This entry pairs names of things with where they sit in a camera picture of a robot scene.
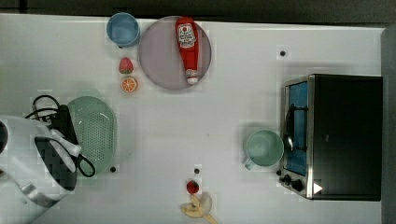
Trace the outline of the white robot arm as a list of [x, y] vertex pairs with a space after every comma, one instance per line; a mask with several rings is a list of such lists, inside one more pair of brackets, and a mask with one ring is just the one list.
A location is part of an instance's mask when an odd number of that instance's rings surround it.
[[62, 105], [42, 121], [1, 117], [1, 224], [31, 224], [75, 190], [81, 147]]

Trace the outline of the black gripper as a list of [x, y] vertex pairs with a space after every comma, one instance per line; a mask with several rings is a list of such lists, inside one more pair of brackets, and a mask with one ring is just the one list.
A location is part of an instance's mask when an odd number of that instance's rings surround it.
[[74, 145], [78, 144], [78, 139], [67, 105], [60, 105], [58, 111], [50, 116], [52, 129], [59, 131], [64, 138]]

